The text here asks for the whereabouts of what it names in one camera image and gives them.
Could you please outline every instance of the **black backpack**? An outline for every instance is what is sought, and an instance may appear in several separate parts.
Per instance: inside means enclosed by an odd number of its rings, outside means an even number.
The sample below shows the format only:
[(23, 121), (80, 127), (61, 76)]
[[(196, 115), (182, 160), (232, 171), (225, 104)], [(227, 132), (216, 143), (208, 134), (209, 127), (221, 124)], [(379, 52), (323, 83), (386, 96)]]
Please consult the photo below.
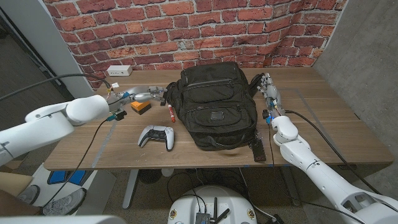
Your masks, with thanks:
[(190, 67), (167, 87), (166, 100), (199, 148), (234, 149), (256, 137), (252, 97), (260, 81), (257, 75), (249, 85), (235, 62)]

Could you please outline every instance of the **gray wall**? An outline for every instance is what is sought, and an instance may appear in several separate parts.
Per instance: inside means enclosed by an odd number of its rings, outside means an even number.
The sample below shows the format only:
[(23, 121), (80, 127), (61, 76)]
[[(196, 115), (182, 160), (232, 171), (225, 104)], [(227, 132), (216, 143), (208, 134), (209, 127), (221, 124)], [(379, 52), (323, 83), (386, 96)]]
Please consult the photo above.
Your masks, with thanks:
[[(42, 0), (0, 0), (0, 6), (57, 75), (81, 73)], [(83, 77), (64, 78), (63, 82), (75, 98), (93, 95)]]
[[(398, 2), (349, 0), (328, 47), (313, 67), (397, 159)], [(398, 199), (398, 162), (380, 171), (370, 170), (374, 166), (359, 167), (382, 194)], [(337, 171), (367, 190), (349, 172)], [(335, 213), (305, 209), (310, 223), (337, 223)]]

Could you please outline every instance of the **power outlet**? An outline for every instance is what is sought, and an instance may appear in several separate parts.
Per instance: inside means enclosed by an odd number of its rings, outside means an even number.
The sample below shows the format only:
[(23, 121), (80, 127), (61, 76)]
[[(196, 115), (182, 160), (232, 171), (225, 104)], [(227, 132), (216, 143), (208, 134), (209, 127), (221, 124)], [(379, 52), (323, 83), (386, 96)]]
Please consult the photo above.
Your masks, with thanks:
[(132, 72), (130, 65), (111, 65), (107, 69), (109, 76), (129, 76)]

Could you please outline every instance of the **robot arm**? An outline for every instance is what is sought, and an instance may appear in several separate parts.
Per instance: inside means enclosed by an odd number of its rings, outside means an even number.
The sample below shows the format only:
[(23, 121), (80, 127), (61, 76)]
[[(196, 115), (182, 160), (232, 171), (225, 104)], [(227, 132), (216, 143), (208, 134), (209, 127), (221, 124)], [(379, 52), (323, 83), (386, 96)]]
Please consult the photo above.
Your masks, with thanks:
[[(299, 135), (296, 126), (280, 102), (280, 93), (269, 74), (263, 76), (262, 88), (268, 106), (267, 122), (271, 123), (274, 142), (280, 146), (282, 157), (305, 172), (312, 182), (333, 204), (334, 208), (345, 212), (366, 224), (395, 223), (398, 218), (398, 201), (359, 189), (351, 185), (332, 168), (322, 162), (311, 151), (310, 145)], [(356, 220), (343, 215), (346, 223), (357, 224)]]
[(30, 112), (26, 123), (0, 131), (0, 166), (24, 153), (51, 144), (71, 134), (75, 126), (96, 119), (120, 120), (127, 113), (127, 103), (148, 100), (164, 100), (160, 94), (163, 87), (137, 86), (125, 92), (109, 92), (107, 100), (95, 95), (73, 101), (41, 107)]

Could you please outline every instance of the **white game controller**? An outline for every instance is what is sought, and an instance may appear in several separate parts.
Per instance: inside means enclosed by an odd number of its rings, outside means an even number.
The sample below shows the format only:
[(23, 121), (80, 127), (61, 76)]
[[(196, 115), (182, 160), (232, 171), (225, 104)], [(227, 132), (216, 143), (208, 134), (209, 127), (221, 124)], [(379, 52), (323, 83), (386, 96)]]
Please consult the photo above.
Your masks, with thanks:
[(174, 130), (171, 127), (148, 125), (138, 139), (138, 146), (144, 147), (148, 139), (164, 140), (166, 150), (171, 151), (174, 145)]

